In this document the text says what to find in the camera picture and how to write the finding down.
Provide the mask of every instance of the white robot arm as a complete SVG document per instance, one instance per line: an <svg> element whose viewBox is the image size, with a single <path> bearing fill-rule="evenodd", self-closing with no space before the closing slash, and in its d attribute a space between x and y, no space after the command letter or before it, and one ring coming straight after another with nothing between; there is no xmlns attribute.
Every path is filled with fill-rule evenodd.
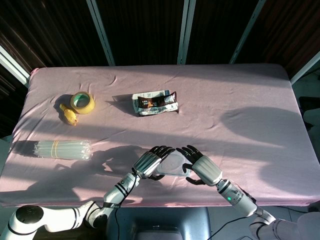
<svg viewBox="0 0 320 240"><path fill-rule="evenodd" d="M14 212L3 230L0 240L32 240L41 226L48 232L76 229L83 221L93 228L107 224L111 212L119 208L140 179L159 180L163 175L152 175L156 167L173 151L168 146L155 146L145 152L128 173L104 197L102 207L89 201L80 207L49 209L36 205L25 205Z"/></svg>
<svg viewBox="0 0 320 240"><path fill-rule="evenodd" d="M235 209L245 217L257 215L249 228L258 240L318 240L320 239L320 213L311 212L301 216L297 223L276 219L267 211L256 205L256 200L230 180L222 178L222 170L194 146L177 148L190 162L182 166L193 170L199 177L186 180L194 185L216 186L216 189Z"/></svg>

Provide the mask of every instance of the pink bed sheet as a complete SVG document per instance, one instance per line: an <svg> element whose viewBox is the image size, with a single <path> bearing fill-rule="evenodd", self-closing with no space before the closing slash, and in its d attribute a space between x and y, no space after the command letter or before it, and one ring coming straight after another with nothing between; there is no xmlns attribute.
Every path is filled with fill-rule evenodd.
<svg viewBox="0 0 320 240"><path fill-rule="evenodd" d="M137 117L131 94L177 92L179 113ZM95 109L64 123L60 103L88 91ZM91 140L91 161L33 156L39 140ZM98 203L146 150L191 144L260 205L320 200L320 166L285 70L275 64L41 68L30 80L0 177L3 206ZM225 206L183 177L141 180L124 206Z"/></svg>

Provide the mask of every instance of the plastic straw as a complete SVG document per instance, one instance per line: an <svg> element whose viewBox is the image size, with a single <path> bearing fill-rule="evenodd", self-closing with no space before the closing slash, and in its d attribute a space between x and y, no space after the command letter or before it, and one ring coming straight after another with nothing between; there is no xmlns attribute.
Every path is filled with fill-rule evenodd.
<svg viewBox="0 0 320 240"><path fill-rule="evenodd" d="M88 140L80 141L38 141L34 145L34 154L41 158L69 159L89 161L92 147Z"/></svg>

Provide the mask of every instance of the roll of tape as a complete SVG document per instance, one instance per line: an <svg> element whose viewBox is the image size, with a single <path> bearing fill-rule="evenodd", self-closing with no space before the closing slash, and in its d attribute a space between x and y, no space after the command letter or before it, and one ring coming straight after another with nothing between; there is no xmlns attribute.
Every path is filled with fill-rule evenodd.
<svg viewBox="0 0 320 240"><path fill-rule="evenodd" d="M71 107L78 114L88 114L95 108L95 100L92 95L85 91L77 92L71 98Z"/></svg>

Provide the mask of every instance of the yellow rubber duck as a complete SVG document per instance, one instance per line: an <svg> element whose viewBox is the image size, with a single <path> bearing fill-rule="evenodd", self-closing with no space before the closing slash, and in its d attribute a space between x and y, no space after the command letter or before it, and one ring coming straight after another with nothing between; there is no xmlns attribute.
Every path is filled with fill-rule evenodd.
<svg viewBox="0 0 320 240"><path fill-rule="evenodd" d="M77 120L75 112L72 111L71 109L67 108L66 105L64 105L64 104L60 104L60 108L64 112L64 116L68 120L68 122L72 126L77 125L78 120Z"/></svg>

